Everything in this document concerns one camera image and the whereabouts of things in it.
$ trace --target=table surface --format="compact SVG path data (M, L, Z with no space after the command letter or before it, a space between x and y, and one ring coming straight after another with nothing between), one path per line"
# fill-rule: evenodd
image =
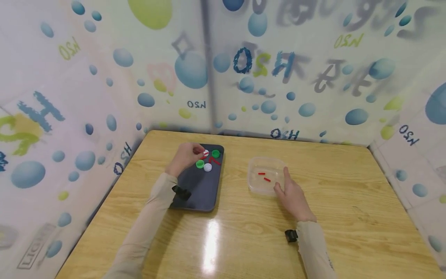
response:
M305 278L295 222L274 197L249 191L252 157L284 161L324 229L339 278L442 278L421 236L370 151L246 137L150 131L60 270L57 279L101 278L138 217L151 187L182 142L223 145L211 213L169 210L144 278Z

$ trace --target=left hand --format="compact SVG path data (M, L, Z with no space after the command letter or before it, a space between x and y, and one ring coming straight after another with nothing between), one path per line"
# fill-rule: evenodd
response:
M195 142L180 144L177 153L166 167L165 173L178 177L183 170L192 166L203 157L204 150L203 146Z

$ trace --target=green bottle cap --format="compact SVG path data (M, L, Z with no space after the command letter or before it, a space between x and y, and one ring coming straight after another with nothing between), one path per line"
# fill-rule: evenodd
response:
M195 165L197 166L197 168L202 169L204 167L204 161L203 160L198 160Z
M214 158L218 158L218 157L220 157L220 151L218 151L218 150L212 150L212 157L214 157Z

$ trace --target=hand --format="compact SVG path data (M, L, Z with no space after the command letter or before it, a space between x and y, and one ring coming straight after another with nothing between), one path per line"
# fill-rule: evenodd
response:
M276 182L276 185L274 185L274 191L282 205L298 222L317 222L316 216L311 212L310 206L306 201L304 191L299 184L291 179L287 167L284 167L283 174L285 176L284 190L282 191L280 183Z
M178 177L183 170L195 164L203 157L204 147L194 142L180 144L177 153L170 164L166 167L165 173Z

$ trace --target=white bottle cap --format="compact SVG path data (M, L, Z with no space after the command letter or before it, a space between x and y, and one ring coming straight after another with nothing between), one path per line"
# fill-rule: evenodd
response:
M212 170L212 165L210 163L206 163L204 164L204 171L211 171Z

